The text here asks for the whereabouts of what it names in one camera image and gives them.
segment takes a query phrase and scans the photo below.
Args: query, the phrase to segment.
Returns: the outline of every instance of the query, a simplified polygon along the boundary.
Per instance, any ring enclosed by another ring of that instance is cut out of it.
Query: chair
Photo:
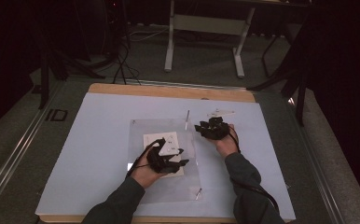
[[[298,24],[298,23],[288,23],[284,26],[284,37],[287,40],[287,42],[292,45],[294,40],[296,39],[299,30],[301,29],[302,24]],[[274,73],[272,73],[270,75],[270,73],[268,72],[267,69],[267,65],[265,63],[265,55],[267,54],[268,50],[270,49],[270,47],[272,47],[273,43],[276,41],[277,38],[279,38],[279,35],[276,35],[270,42],[270,44],[267,46],[267,48],[264,50],[264,52],[262,53],[262,57],[261,57],[261,62],[262,65],[264,67],[264,71],[265,71],[265,75],[267,77],[272,77],[274,75]]]

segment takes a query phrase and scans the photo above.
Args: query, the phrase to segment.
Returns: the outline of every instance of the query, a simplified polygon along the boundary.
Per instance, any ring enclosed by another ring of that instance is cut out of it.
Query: gray sleeve
[[[131,223],[145,189],[128,177],[105,202],[95,205],[85,216],[83,224]]]
[[[229,176],[239,184],[262,189],[261,175],[257,168],[242,154],[232,153],[225,159]],[[237,195],[233,213],[238,223],[244,224],[283,224],[284,221],[276,212],[270,200],[250,189],[234,185]]]

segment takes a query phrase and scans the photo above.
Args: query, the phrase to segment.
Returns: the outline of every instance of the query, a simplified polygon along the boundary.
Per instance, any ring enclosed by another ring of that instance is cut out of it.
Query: transparent plastic folder
[[[200,200],[201,182],[194,148],[194,126],[184,119],[133,119],[130,122],[128,169],[144,148],[144,135],[176,133],[178,145],[184,150],[182,160],[189,160],[183,175],[163,177],[145,191],[141,203],[171,203]]]

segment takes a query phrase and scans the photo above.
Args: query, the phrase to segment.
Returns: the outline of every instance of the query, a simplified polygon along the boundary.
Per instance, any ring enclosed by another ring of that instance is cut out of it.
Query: forearm
[[[238,184],[262,189],[258,170],[242,154],[230,154],[225,162],[231,180]],[[234,184],[234,190],[237,198],[233,212],[238,223],[284,223],[266,196],[241,188],[237,184]]]
[[[104,203],[95,205],[82,223],[131,223],[133,213],[144,194],[145,189],[129,177]]]

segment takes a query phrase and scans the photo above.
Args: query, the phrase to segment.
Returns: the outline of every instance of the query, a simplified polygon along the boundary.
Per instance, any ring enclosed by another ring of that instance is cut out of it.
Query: hand
[[[147,160],[148,151],[139,160],[139,163],[136,164],[136,167],[137,166],[139,167],[135,168],[131,173],[131,177],[134,180],[136,180],[137,183],[139,183],[144,189],[150,187],[156,180],[167,175],[167,174],[158,174],[150,168]]]
[[[215,144],[215,148],[217,149],[218,153],[220,153],[221,157],[224,158],[224,159],[229,154],[232,154],[234,152],[238,152],[237,143],[239,142],[239,140],[238,140],[238,135],[235,132],[235,128],[234,128],[233,124],[229,125],[229,132],[236,139],[236,143],[229,136],[229,134],[227,136],[225,136],[223,139],[220,139],[220,140],[212,140],[212,139],[206,138],[209,142]]]

